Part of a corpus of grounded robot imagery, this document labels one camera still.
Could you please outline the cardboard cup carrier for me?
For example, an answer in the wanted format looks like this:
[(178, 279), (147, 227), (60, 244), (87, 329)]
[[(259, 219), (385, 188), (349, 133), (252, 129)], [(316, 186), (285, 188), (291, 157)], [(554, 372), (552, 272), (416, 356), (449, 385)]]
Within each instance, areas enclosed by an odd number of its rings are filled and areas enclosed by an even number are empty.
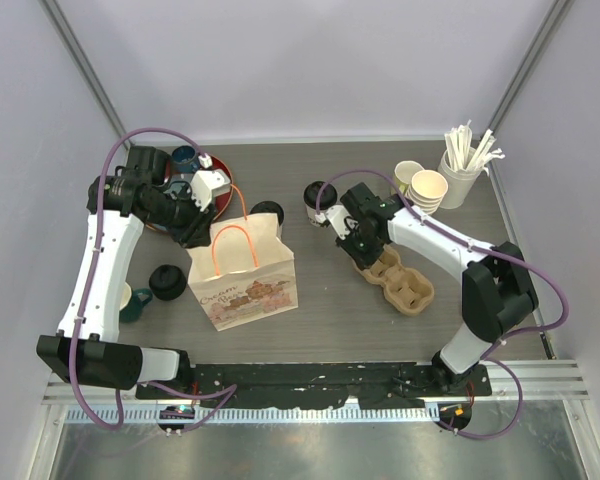
[(405, 267), (399, 253), (388, 245), (371, 267), (353, 267), (369, 284), (380, 287), (385, 300), (405, 316), (421, 314), (434, 300), (432, 283), (420, 271)]

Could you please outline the brown paper bag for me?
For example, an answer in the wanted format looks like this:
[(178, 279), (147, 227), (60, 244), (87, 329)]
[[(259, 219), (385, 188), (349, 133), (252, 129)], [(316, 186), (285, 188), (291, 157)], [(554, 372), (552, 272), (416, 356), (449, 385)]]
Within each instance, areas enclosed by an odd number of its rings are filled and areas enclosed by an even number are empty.
[(296, 309), (294, 253), (281, 240), (274, 213), (242, 215), (211, 225), (211, 244), (189, 249), (188, 286), (218, 331)]

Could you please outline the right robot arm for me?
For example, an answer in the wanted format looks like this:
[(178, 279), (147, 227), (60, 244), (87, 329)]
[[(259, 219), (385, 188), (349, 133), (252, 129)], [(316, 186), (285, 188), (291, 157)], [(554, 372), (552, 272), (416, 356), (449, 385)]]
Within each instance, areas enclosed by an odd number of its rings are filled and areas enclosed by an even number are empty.
[(336, 244), (358, 267), (372, 266), (385, 246), (395, 244), (415, 251), (459, 282), (463, 324), (432, 358), (431, 380), (442, 394), (463, 388), (487, 350), (538, 307), (516, 245), (476, 241), (399, 194), (382, 199), (359, 183), (326, 210), (325, 218), (337, 233)]

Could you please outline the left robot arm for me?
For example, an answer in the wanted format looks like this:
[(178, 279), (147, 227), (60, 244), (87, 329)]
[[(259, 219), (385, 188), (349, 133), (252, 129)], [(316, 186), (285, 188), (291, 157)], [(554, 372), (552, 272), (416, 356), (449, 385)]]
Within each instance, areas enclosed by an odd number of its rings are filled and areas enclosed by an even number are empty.
[(136, 146), (125, 165), (99, 175), (89, 188), (87, 241), (73, 294), (55, 334), (40, 336), (36, 346), (37, 355), (69, 384), (129, 390), (155, 381), (173, 399), (192, 389), (184, 351), (118, 340), (127, 272), (146, 224), (161, 226), (183, 248), (207, 247), (215, 199), (231, 188), (225, 172), (213, 169), (205, 156), (175, 193), (171, 164), (166, 152)]

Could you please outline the black cup lid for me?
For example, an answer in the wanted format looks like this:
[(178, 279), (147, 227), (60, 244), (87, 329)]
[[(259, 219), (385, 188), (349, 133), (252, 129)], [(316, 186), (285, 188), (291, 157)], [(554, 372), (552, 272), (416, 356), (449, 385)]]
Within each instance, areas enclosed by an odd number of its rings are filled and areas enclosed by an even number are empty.
[(276, 215), (279, 226), (282, 226), (283, 222), (284, 222), (284, 210), (283, 210), (282, 206), (275, 201), (265, 200), (265, 201), (258, 202), (251, 208), (250, 213), (251, 214), (272, 213), (272, 214)]
[[(319, 193), (320, 189), (322, 188), (323, 184), (324, 184), (323, 181), (314, 181), (305, 188), (305, 190), (303, 192), (303, 199), (304, 199), (305, 205), (309, 209), (311, 209), (311, 210), (316, 209), (316, 201), (317, 201), (318, 193)], [(325, 187), (323, 193), (321, 194), (319, 209), (321, 211), (328, 210), (336, 203), (337, 203), (337, 191), (332, 185), (327, 185)]]

